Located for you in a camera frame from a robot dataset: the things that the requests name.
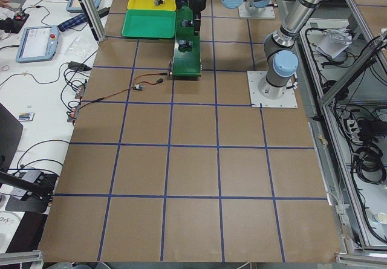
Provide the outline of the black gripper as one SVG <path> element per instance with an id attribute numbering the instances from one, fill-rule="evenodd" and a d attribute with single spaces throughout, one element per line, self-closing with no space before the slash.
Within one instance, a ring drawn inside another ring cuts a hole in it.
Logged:
<path id="1" fill-rule="evenodd" d="M 175 0 L 177 9 L 187 5 L 193 11 L 193 35 L 198 36 L 201 28 L 201 14 L 206 8 L 206 0 Z"/>

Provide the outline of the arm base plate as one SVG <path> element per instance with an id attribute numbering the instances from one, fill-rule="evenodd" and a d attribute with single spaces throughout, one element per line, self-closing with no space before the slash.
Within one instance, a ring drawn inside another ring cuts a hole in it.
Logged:
<path id="1" fill-rule="evenodd" d="M 246 2 L 238 7 L 239 18 L 274 20 L 276 7 L 278 5 L 272 1 Z"/>
<path id="2" fill-rule="evenodd" d="M 250 103 L 254 108 L 298 107 L 291 78 L 281 88 L 273 87 L 266 81 L 266 71 L 247 71 Z"/>

